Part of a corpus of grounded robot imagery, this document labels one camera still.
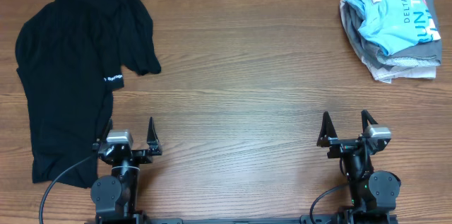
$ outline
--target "wooden table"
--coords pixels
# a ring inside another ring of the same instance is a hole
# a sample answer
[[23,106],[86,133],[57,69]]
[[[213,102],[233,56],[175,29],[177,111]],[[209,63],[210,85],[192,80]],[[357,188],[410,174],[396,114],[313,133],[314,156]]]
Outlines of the wooden table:
[[[27,100],[14,47],[22,24],[52,0],[0,0],[0,223],[37,223],[48,182],[31,182]],[[372,79],[340,24],[339,0],[142,0],[155,23],[162,73],[123,69],[115,128],[145,146],[149,116],[164,155],[142,168],[138,207],[152,217],[296,217],[344,182],[338,160],[316,147],[328,110],[340,138],[361,129],[360,111],[390,126],[372,157],[403,181],[401,223],[452,218],[452,0],[435,0],[443,39],[437,79]],[[100,163],[100,175],[109,166]],[[350,204],[327,196],[316,213]],[[89,189],[57,184],[45,223],[84,223]]]

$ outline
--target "light blue t-shirt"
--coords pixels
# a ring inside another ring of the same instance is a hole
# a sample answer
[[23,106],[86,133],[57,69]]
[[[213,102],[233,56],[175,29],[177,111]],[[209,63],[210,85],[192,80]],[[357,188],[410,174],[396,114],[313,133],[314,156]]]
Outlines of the light blue t-shirt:
[[345,0],[363,20],[361,36],[392,55],[420,42],[439,40],[425,0]]

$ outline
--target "black t-shirt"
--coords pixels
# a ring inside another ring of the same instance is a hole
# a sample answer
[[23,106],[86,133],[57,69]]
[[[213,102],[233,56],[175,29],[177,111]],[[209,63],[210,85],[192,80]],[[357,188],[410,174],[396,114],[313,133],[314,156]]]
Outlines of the black t-shirt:
[[[160,73],[153,22],[140,0],[55,0],[24,24],[17,72],[28,100],[34,183],[53,180],[91,154],[112,115],[121,65]],[[91,187],[93,158],[60,182]]]

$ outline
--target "white logo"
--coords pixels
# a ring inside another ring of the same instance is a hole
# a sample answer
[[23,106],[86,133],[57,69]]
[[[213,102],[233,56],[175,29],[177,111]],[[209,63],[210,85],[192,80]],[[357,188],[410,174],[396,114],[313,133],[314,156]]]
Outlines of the white logo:
[[107,78],[104,78],[104,80],[105,81],[114,81],[114,80],[119,79],[119,78],[122,78],[122,75],[116,75],[116,76],[113,76],[113,77],[107,77]]

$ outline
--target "stack of folded shirts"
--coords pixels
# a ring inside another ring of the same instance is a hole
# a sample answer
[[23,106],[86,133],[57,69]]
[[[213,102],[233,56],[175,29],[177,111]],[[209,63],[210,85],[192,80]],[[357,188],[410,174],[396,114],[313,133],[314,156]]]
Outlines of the stack of folded shirts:
[[342,0],[340,17],[375,80],[436,77],[442,43],[433,0]]

